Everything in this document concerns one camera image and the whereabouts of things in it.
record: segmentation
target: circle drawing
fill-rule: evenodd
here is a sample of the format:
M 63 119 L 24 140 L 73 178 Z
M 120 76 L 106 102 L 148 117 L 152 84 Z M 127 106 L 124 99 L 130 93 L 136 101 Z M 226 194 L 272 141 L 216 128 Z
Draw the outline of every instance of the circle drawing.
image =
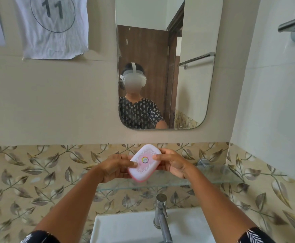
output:
M 149 162 L 149 159 L 147 157 L 143 157 L 142 162 L 146 164 L 147 162 Z
M 30 5 L 37 23 L 50 32 L 66 32 L 76 21 L 73 0 L 30 0 Z

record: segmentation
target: faucet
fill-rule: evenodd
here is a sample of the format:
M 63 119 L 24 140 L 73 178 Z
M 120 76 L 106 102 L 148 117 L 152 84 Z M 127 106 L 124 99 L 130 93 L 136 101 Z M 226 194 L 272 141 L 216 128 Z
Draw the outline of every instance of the faucet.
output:
M 166 218 L 168 218 L 168 214 L 166 211 L 166 202 L 167 202 L 166 195 L 163 193 L 159 193 L 157 195 L 157 202 L 155 206 L 155 215 L 154 215 L 153 224 L 157 229 L 161 229 L 163 242 L 172 243 L 173 240 L 172 240 L 169 226 L 166 220 Z

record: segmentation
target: wash basin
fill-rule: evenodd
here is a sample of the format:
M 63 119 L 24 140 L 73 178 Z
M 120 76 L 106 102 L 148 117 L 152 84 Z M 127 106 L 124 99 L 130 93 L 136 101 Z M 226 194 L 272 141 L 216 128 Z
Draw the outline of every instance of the wash basin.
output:
M 97 216 L 90 243 L 160 243 L 154 211 Z M 169 209 L 167 222 L 174 243 L 215 243 L 201 208 Z

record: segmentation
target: handwritten number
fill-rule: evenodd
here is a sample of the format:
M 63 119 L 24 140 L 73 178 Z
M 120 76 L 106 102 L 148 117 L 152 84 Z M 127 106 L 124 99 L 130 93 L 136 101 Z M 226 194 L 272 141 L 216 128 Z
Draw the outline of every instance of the handwritten number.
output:
M 47 14 L 48 14 L 48 18 L 51 18 L 51 11 L 50 11 L 50 7 L 48 5 L 48 0 L 45 0 L 43 3 L 42 3 L 42 7 L 46 7 L 47 9 Z M 62 3 L 61 1 L 58 1 L 57 3 L 54 4 L 54 7 L 55 8 L 59 8 L 59 15 L 60 15 L 60 19 L 63 19 L 63 12 L 62 12 Z
M 59 14 L 60 14 L 60 19 L 63 19 L 63 12 L 62 12 L 62 3 L 61 1 L 58 1 L 56 4 L 54 4 L 54 7 L 59 7 Z
M 51 18 L 51 12 L 50 12 L 50 7 L 48 6 L 48 0 L 45 0 L 42 3 L 42 7 L 44 7 L 44 6 L 46 6 L 48 17 Z

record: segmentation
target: white vr headset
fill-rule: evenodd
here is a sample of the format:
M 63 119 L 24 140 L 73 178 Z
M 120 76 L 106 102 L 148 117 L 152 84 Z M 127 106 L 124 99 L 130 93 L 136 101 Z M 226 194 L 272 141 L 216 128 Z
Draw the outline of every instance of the white vr headset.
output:
M 146 77 L 144 76 L 144 73 L 142 71 L 137 71 L 136 65 L 133 62 L 132 68 L 133 70 L 126 70 L 123 75 L 121 75 L 120 82 L 123 82 L 124 85 L 141 82 L 141 87 L 144 87 L 146 85 Z

